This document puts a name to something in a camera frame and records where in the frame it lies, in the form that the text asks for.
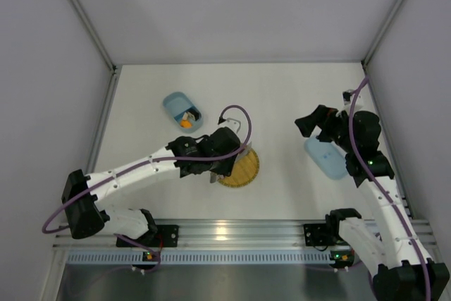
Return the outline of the rice sushi roll piece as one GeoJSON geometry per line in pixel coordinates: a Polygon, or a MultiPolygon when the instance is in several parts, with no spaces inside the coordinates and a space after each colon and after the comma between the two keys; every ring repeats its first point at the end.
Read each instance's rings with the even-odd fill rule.
{"type": "Polygon", "coordinates": [[[196,109],[187,110],[187,115],[194,121],[198,121],[202,117],[200,112],[198,112],[196,109]]]}

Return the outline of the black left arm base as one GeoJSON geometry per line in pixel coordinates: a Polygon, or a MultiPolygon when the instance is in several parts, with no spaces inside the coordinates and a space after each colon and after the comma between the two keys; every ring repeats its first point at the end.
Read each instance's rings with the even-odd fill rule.
{"type": "Polygon", "coordinates": [[[116,238],[116,247],[177,247],[179,236],[179,225],[157,225],[157,231],[151,231],[140,236],[138,239],[131,240],[127,237],[116,238]]]}

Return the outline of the orange fish-shaped food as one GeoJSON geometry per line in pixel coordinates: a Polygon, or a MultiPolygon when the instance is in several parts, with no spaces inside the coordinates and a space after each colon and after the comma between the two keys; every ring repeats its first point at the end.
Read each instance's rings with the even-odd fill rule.
{"type": "Polygon", "coordinates": [[[181,126],[182,128],[189,129],[189,128],[192,127],[192,124],[191,124],[191,122],[189,122],[188,120],[181,120],[180,126],[181,126]]]}

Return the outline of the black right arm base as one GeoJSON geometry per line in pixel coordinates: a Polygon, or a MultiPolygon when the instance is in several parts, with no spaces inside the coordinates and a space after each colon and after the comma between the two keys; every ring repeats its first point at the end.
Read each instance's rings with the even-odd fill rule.
{"type": "Polygon", "coordinates": [[[303,230],[307,247],[328,247],[343,242],[336,229],[326,223],[306,223],[303,230]]]}

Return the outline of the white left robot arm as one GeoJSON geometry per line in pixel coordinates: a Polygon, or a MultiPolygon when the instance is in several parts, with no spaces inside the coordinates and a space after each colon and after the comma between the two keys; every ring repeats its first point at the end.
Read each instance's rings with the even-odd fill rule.
{"type": "Polygon", "coordinates": [[[229,176],[241,145],[236,128],[226,124],[198,139],[182,136],[150,156],[109,171],[69,174],[61,201],[76,240],[102,231],[130,239],[153,237],[156,225],[146,209],[117,209],[120,198],[163,181],[211,172],[229,176]]]}

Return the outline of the metal tongs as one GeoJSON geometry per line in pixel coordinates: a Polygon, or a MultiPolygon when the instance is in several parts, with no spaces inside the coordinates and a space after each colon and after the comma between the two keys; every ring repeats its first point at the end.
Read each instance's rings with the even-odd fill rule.
{"type": "MultiPolygon", "coordinates": [[[[249,142],[245,148],[243,150],[241,150],[238,154],[237,157],[235,158],[235,163],[237,163],[239,160],[241,160],[243,157],[247,156],[249,154],[249,152],[252,149],[252,143],[249,142]]],[[[218,175],[216,173],[210,172],[210,183],[217,183],[220,179],[224,179],[225,176],[222,175],[218,175]]]]}

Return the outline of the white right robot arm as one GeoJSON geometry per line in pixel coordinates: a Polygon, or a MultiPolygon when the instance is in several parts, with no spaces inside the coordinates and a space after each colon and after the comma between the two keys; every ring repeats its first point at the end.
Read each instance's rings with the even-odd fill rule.
{"type": "Polygon", "coordinates": [[[444,263],[435,262],[419,240],[395,185],[394,171],[379,150],[379,117],[370,111],[350,116],[324,105],[295,120],[303,137],[320,129],[317,140],[345,151],[346,169],[370,207],[374,235],[355,209],[326,215],[334,240],[346,242],[367,268],[377,300],[439,300],[450,280],[444,263]]]}

